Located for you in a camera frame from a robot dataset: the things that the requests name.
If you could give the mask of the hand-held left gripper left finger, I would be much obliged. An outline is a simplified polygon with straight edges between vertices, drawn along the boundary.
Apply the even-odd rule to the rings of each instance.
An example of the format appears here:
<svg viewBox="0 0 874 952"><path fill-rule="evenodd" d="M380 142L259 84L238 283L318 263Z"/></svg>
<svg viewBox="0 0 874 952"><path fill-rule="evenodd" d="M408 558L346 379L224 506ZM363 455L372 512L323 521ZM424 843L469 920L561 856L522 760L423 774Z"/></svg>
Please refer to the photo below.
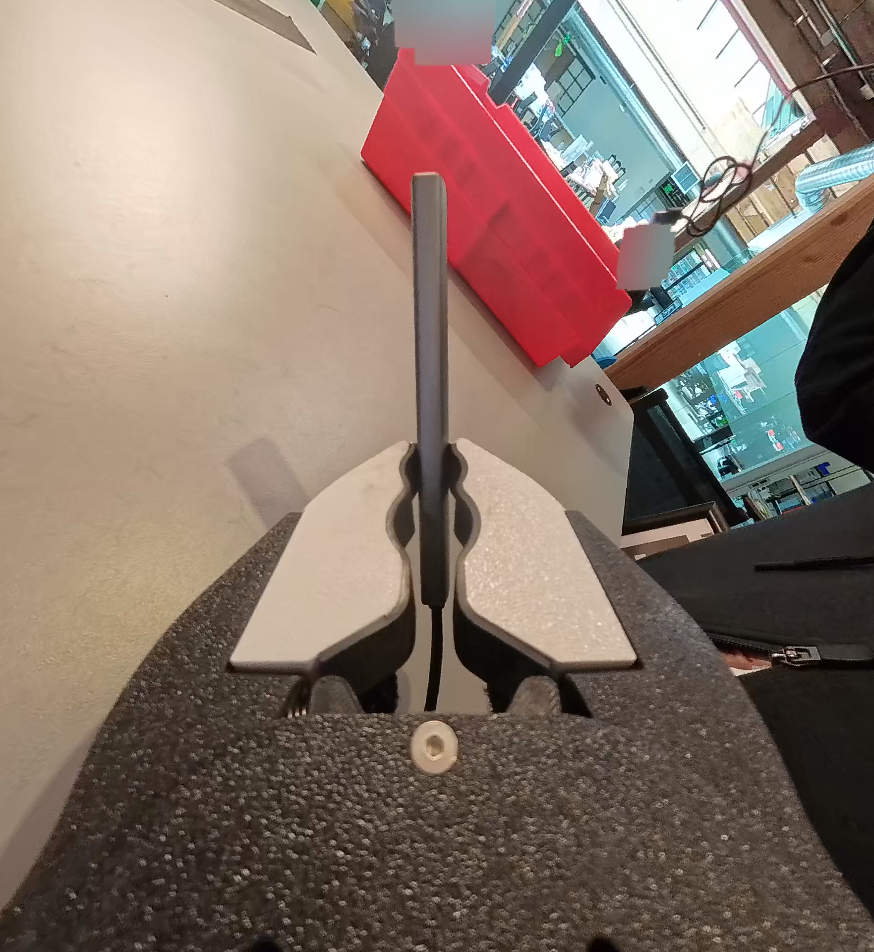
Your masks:
<svg viewBox="0 0 874 952"><path fill-rule="evenodd" d="M406 441L385 448L306 506L232 668L310 683L336 676L362 695L406 663L416 638L407 553L415 449Z"/></svg>

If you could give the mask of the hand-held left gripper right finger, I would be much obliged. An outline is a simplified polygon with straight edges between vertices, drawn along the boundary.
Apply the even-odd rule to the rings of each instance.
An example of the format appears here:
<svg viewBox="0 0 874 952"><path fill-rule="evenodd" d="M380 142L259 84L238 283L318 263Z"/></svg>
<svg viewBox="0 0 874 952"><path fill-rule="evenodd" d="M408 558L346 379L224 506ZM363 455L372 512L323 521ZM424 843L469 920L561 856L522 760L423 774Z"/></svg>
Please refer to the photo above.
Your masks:
<svg viewBox="0 0 874 952"><path fill-rule="evenodd" d="M491 696L529 677L628 670L638 655L562 504L476 443L452 447L454 647Z"/></svg>

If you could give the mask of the grey usb hub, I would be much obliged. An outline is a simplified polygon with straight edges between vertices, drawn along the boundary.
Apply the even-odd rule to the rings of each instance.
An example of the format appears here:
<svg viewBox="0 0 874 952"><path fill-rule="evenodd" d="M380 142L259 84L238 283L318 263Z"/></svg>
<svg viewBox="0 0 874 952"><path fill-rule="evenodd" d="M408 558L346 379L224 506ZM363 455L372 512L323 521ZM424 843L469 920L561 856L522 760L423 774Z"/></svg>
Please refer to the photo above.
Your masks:
<svg viewBox="0 0 874 952"><path fill-rule="evenodd" d="M441 609L449 589L447 193L438 173L411 180L420 597Z"/></svg>

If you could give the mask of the black box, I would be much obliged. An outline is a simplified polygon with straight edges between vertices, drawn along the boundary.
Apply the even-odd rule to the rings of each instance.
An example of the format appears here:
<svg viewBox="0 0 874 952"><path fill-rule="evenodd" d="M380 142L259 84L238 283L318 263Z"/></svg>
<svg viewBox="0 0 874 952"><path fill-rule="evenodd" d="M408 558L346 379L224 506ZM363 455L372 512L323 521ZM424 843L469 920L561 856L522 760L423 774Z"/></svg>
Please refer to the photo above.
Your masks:
<svg viewBox="0 0 874 952"><path fill-rule="evenodd" d="M716 507L729 528L749 520L708 467L663 389L626 388L634 416L623 523L704 504Z"/></svg>

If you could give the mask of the person in black clothing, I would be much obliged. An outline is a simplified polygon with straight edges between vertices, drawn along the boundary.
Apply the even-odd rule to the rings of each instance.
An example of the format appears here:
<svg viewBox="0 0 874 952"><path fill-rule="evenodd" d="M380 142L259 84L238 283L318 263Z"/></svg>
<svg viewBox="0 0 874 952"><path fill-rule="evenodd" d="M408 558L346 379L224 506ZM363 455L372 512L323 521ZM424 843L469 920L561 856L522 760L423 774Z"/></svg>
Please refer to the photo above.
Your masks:
<svg viewBox="0 0 874 952"><path fill-rule="evenodd" d="M796 371L807 438L874 475L874 219ZM812 825L874 918L874 481L641 567L736 667Z"/></svg>

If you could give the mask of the red plastic bin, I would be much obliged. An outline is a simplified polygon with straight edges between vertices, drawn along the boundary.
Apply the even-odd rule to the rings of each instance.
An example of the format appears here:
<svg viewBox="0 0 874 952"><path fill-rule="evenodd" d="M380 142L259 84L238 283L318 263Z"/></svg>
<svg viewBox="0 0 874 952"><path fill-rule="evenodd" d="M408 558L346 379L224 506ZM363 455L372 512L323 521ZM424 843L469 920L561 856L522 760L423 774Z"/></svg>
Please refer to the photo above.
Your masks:
<svg viewBox="0 0 874 952"><path fill-rule="evenodd" d="M443 177L448 262L536 365L582 363L628 310L616 246L477 66L400 51L361 158L406 211Z"/></svg>

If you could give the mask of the wooden counter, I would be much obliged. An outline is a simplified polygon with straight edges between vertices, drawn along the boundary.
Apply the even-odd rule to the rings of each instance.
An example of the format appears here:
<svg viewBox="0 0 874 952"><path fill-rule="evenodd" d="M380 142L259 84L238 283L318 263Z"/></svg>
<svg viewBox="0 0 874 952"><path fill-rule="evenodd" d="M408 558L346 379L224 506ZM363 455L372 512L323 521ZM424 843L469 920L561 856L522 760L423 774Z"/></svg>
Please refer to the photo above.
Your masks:
<svg viewBox="0 0 874 952"><path fill-rule="evenodd" d="M827 285L874 218L874 173L621 352L607 376L654 389Z"/></svg>

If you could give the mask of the metal spiral duct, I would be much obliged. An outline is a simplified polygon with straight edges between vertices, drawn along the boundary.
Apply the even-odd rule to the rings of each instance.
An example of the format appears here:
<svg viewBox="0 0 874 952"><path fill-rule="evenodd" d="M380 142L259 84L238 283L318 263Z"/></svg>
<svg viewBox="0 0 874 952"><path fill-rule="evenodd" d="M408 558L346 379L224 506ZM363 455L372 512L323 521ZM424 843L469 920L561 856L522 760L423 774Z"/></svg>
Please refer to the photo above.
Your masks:
<svg viewBox="0 0 874 952"><path fill-rule="evenodd" d="M796 179L800 208L810 214L817 213L827 201L827 193L836 186L860 182L873 173L874 142L811 164Z"/></svg>

